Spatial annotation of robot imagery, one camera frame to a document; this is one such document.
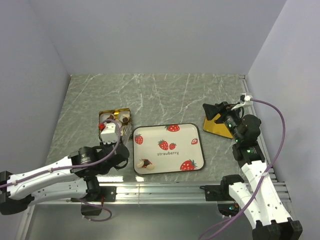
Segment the gold tin lid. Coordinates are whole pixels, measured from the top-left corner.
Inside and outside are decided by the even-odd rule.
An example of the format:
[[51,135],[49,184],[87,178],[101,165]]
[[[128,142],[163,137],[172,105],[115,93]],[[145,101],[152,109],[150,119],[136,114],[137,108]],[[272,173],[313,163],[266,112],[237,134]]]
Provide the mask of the gold tin lid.
[[212,120],[208,120],[205,117],[202,129],[207,133],[232,139],[233,136],[229,132],[228,128],[223,123],[216,123],[216,120],[220,116],[221,116],[220,114],[217,114]]

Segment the white round chocolate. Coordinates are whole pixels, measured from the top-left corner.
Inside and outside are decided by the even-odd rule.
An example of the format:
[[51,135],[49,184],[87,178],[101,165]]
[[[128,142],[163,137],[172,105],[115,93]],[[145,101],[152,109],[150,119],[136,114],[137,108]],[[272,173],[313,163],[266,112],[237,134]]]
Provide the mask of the white round chocolate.
[[144,161],[139,161],[136,166],[137,166],[138,168],[142,168],[143,165],[144,165]]

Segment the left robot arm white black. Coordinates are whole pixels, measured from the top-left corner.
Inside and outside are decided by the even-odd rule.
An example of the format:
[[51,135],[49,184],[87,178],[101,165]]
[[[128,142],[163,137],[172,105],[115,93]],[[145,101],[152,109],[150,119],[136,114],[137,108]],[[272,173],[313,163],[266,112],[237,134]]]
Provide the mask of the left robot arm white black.
[[13,215],[39,203],[102,198],[98,175],[127,166],[130,152],[122,143],[84,146],[50,165],[19,174],[0,173],[0,213]]

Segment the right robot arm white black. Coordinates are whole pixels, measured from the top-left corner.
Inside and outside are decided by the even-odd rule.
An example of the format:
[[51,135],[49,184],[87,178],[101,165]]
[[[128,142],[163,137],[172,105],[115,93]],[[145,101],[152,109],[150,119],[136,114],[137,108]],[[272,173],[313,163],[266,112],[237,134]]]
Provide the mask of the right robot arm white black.
[[220,223],[222,226],[208,239],[216,238],[245,215],[252,226],[254,240],[298,240],[303,232],[299,220],[292,219],[284,207],[271,180],[269,170],[276,162],[275,157],[267,163],[258,143],[261,120],[252,114],[240,116],[246,101],[237,104],[221,102],[202,105],[205,118],[216,124],[224,124],[235,140],[232,146],[234,159],[246,176],[251,190],[239,175],[224,176],[220,182],[220,194],[226,200],[233,199],[240,207],[234,217]]

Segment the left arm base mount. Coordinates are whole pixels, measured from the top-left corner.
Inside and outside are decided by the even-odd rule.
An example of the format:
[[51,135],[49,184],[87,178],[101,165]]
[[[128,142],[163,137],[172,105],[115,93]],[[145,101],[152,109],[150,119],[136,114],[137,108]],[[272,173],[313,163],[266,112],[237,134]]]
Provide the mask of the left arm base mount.
[[104,222],[113,216],[106,203],[116,200],[117,188],[115,186],[100,187],[98,192],[88,193],[83,198],[71,198],[72,203],[80,203],[80,212],[84,219],[92,222]]

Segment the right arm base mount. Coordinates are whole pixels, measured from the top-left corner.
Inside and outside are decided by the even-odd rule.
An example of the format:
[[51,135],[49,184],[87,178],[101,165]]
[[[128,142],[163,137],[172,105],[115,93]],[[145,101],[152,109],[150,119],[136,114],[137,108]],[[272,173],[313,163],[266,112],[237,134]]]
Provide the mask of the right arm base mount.
[[201,185],[206,202],[217,202],[218,212],[223,217],[234,217],[239,213],[239,205],[229,195],[225,195],[220,185]]

